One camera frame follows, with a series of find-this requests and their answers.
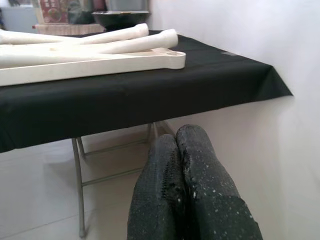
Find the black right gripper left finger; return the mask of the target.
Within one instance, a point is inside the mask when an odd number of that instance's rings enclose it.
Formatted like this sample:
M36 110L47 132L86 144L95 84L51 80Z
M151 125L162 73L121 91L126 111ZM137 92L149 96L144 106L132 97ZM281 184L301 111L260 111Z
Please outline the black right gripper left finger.
M129 240L181 240L186 191L176 139L159 136L134 186L127 221Z

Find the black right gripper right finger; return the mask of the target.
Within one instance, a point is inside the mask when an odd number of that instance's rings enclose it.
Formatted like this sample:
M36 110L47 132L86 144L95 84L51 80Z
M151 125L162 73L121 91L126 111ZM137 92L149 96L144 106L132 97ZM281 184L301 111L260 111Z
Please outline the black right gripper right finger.
M184 125L176 133L187 193L188 240L261 240L248 205L218 160L206 131Z

